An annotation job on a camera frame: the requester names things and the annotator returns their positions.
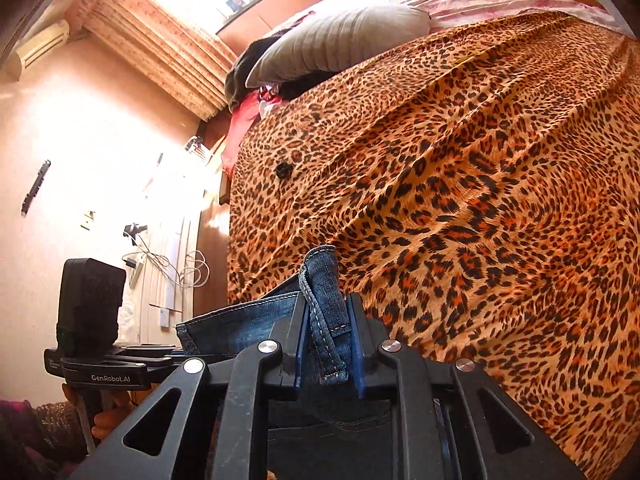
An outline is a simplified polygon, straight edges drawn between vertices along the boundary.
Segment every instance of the wall outlet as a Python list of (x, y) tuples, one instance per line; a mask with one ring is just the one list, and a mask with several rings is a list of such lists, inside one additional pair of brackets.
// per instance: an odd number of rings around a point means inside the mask
[(80, 222), (80, 227), (86, 229), (87, 231), (91, 230), (91, 226), (94, 224), (94, 214), (95, 211), (87, 211), (84, 213), (82, 220)]

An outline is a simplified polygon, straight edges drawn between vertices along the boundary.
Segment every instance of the air conditioner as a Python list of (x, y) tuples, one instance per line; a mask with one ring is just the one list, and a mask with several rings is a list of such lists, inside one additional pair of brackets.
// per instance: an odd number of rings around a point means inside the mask
[(6, 71), (16, 80), (20, 80), (22, 73), (31, 63), (52, 48), (65, 44), (68, 37), (69, 24), (65, 20), (54, 23), (16, 48), (7, 59)]

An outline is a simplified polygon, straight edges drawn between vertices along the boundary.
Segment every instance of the jeans seam stitching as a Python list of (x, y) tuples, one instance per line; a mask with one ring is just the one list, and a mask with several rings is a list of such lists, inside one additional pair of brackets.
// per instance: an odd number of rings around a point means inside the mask
[(313, 249), (311, 249), (311, 251), (309, 251), (309, 253), (305, 256), (305, 261), (302, 263), (303, 267), (306, 267), (306, 262), (311, 259), (313, 256), (316, 256), (316, 254), (320, 254), (320, 253), (335, 253), (335, 248), (332, 249), (320, 249), (319, 251), (314, 252)]
[[(303, 271), (303, 275), (304, 275), (304, 273), (306, 272), (306, 264), (303, 264), (303, 265), (302, 265), (302, 271)], [(310, 297), (312, 297), (312, 298), (314, 299), (313, 301), (310, 301), (310, 303), (311, 303), (311, 307), (312, 307), (312, 308), (311, 308), (311, 312), (314, 314), (314, 317), (316, 318), (316, 326), (318, 327), (318, 332), (320, 332), (320, 336), (322, 337), (322, 341), (324, 342), (324, 349), (326, 350), (327, 354), (329, 355), (329, 359), (330, 359), (330, 361), (331, 361), (331, 364), (332, 364), (332, 365), (333, 365), (333, 367), (334, 367), (334, 370), (337, 370), (337, 369), (338, 369), (338, 367), (337, 367), (336, 363), (334, 362), (333, 357), (331, 356), (331, 350), (329, 350), (329, 343), (326, 341), (326, 338), (324, 337), (324, 333), (323, 333), (323, 332), (322, 332), (322, 330), (320, 329), (320, 320), (318, 319), (318, 311), (316, 310), (316, 303), (317, 303), (318, 301), (316, 300), (316, 298), (314, 297), (313, 293), (311, 292), (311, 288), (309, 287), (309, 285), (308, 285), (308, 283), (306, 282), (306, 279), (305, 279), (305, 278), (303, 278), (303, 279), (302, 279), (302, 282), (300, 283), (300, 286), (301, 286), (302, 288), (304, 288), (304, 289), (305, 289), (305, 292), (306, 292)], [(322, 370), (324, 371), (324, 364), (322, 363), (322, 359), (320, 359), (320, 362), (321, 362), (321, 364), (322, 364)], [(323, 373), (323, 375), (324, 375), (325, 377), (330, 377), (330, 376), (335, 375), (335, 374), (337, 374), (337, 371), (335, 371), (334, 373), (329, 374), (329, 375), (327, 375), (326, 373)]]
[(215, 312), (211, 312), (210, 316), (204, 317), (202, 319), (191, 319), (190, 321), (185, 321), (182, 324), (189, 324), (189, 325), (195, 325), (196, 323), (200, 323), (203, 321), (208, 321), (209, 319), (216, 317), (216, 316), (222, 316), (223, 314), (230, 314), (231, 312), (237, 312), (238, 310), (242, 310), (244, 308), (249, 308), (250, 306), (261, 306), (264, 305), (266, 303), (273, 303), (274, 301), (281, 301), (281, 300), (288, 300), (289, 298), (293, 298), (294, 296), (297, 296), (298, 293), (297, 292), (288, 292), (287, 294), (283, 294), (282, 296), (277, 296), (276, 298), (269, 298), (268, 300), (264, 300), (264, 301), (256, 301), (256, 302), (250, 302), (249, 303), (243, 303), (242, 305), (238, 305), (235, 308), (230, 308), (230, 309), (225, 309), (224, 311), (218, 310)]
[(341, 430), (349, 430), (349, 428), (353, 428), (354, 426), (358, 426), (361, 424), (366, 424), (367, 422), (379, 422), (383, 418), (388, 417), (390, 414), (391, 412), (384, 412), (384, 413), (381, 413), (380, 415), (374, 415), (374, 416), (362, 418), (361, 420), (358, 420), (356, 422), (336, 421), (336, 422), (332, 422), (332, 424), (335, 425), (336, 428), (340, 428)]
[(349, 323), (345, 323), (344, 325), (340, 325), (340, 326), (337, 326), (335, 328), (330, 328), (329, 332), (331, 333), (332, 336), (334, 336), (335, 332), (338, 332), (338, 330), (342, 330), (343, 328), (345, 328), (347, 326), (349, 326)]
[(336, 426), (336, 427), (340, 428), (340, 430), (342, 431), (346, 431), (347, 433), (361, 433), (363, 431), (377, 430), (378, 428), (383, 428), (384, 426), (387, 426), (389, 424), (391, 424), (391, 422), (386, 421), (386, 422), (383, 422), (382, 424), (378, 424), (377, 426), (371, 426), (370, 428), (361, 428), (359, 430), (350, 430), (349, 428), (343, 428), (341, 426)]

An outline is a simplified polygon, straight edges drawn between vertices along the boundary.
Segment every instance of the blue jeans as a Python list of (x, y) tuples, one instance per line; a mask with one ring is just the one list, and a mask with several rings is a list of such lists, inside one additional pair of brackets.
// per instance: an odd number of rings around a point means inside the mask
[[(308, 354), (296, 402), (270, 403), (268, 467), (289, 478), (390, 478), (387, 401), (361, 401), (351, 380), (351, 326), (338, 288), (333, 246), (307, 253), (300, 272), (260, 300), (228, 306), (176, 326), (187, 354), (235, 356), (268, 339), (302, 291)], [(363, 469), (354, 474), (354, 456)]]

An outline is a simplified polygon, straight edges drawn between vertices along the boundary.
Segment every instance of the human hand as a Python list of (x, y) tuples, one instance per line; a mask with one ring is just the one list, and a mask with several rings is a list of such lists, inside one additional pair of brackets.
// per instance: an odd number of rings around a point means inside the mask
[[(62, 392), (65, 394), (66, 400), (72, 405), (78, 405), (78, 392), (69, 384), (62, 384)], [(129, 392), (111, 392), (111, 397), (113, 397), (115, 407), (98, 413), (94, 417), (94, 426), (91, 428), (91, 433), (99, 440), (104, 440), (134, 410)]]

